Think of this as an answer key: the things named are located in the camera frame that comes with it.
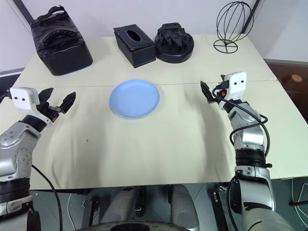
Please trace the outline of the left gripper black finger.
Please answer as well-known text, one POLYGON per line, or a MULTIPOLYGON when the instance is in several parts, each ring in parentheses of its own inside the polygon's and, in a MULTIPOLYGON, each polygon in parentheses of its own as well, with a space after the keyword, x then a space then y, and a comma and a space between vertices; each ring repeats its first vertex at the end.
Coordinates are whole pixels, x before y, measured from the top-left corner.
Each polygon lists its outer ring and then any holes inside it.
POLYGON ((66 114, 67 111, 71 108, 74 104, 76 99, 76 92, 72 92, 68 94, 64 99, 62 104, 60 105, 61 113, 66 114))
POLYGON ((47 88, 42 90, 38 95, 39 98, 39 105, 47 105, 49 106, 48 99, 51 97, 51 94, 53 92, 53 88, 47 88))

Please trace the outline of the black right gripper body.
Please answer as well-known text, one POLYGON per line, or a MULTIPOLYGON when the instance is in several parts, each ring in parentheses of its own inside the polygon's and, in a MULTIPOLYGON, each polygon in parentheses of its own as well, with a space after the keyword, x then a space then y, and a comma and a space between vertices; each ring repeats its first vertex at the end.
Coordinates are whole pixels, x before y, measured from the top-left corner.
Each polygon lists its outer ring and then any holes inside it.
POLYGON ((214 89, 212 90, 212 95, 216 98, 217 102, 220 102, 221 99, 224 99, 226 97, 228 88, 228 80, 222 81, 214 87, 214 89))

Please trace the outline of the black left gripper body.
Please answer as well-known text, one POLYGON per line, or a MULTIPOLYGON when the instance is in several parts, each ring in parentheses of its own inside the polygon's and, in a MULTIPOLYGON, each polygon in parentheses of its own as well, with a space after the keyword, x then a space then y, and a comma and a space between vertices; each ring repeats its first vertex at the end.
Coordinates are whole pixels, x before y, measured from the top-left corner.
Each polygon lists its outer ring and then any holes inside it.
POLYGON ((50 106, 48 102, 42 102, 38 105, 38 111, 46 116, 51 122, 54 122, 62 112, 60 107, 50 106))

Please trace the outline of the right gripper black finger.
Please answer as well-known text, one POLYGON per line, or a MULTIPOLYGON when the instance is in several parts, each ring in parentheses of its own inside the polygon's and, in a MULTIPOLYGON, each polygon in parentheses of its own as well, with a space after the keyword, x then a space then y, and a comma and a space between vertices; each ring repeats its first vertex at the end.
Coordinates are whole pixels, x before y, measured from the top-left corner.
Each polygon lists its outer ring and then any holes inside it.
POLYGON ((200 81, 200 86, 201 86, 202 93, 206 97, 207 102, 209 104, 216 103, 217 99, 213 97, 212 93, 209 90, 209 86, 203 81, 200 81))

